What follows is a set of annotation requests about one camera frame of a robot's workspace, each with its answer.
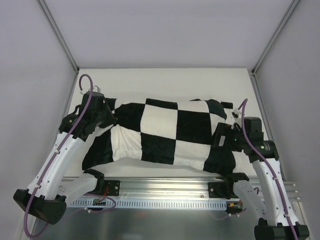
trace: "white square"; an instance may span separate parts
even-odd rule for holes
[[[138,160],[142,158],[140,132],[116,125],[111,128],[111,145],[114,161],[126,157]]]
[[[209,113],[208,104],[205,101],[181,101],[177,104],[178,110]]]
[[[145,105],[140,129],[144,134],[176,139],[178,110]]]
[[[175,142],[173,165],[183,165],[203,170],[205,161],[210,154],[210,148],[210,145],[177,140]]]
[[[215,115],[213,113],[210,113],[210,121],[211,121],[211,135],[213,135],[216,131],[218,123],[225,123],[225,119]]]
[[[122,104],[146,104],[145,98],[133,98],[133,99],[116,99],[114,103],[114,109],[119,108]]]

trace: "perforated metal strip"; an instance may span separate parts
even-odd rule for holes
[[[102,200],[101,205],[95,205],[97,198],[81,197],[74,201],[70,208],[103,208],[111,207],[111,201]],[[159,199],[115,199],[116,207],[121,209],[197,209],[220,210],[227,209],[224,200],[159,200]]]

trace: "white wall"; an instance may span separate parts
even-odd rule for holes
[[[47,0],[81,68],[252,69],[292,0]]]
[[[284,173],[320,236],[320,1],[303,0],[257,74]]]
[[[259,107],[245,68],[149,68],[149,69],[81,69],[89,74],[94,85],[108,98],[150,97],[161,100],[218,99],[239,106],[248,98],[247,116],[261,118]],[[83,79],[83,88],[90,88]],[[81,103],[79,86],[75,87],[70,112]],[[256,175],[249,159],[236,153],[238,169],[248,176]],[[74,162],[66,176],[79,176],[82,161]],[[190,167],[156,164],[142,161],[122,160],[96,167],[106,176],[113,177],[198,177],[210,173]]]
[[[14,202],[55,140],[75,73],[36,1],[0,3],[0,239],[17,239]]]

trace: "checkered cloth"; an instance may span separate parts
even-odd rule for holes
[[[197,170],[232,173],[233,153],[211,147],[218,123],[227,119],[232,103],[213,99],[169,102],[156,99],[106,98],[117,123],[96,137],[82,169],[121,158],[189,166]]]

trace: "gray floor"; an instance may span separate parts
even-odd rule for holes
[[[68,208],[65,216],[76,208]],[[38,240],[254,240],[256,221],[244,212],[228,217],[221,211],[115,209],[94,214],[80,211],[50,225]],[[36,221],[33,234],[44,223]]]

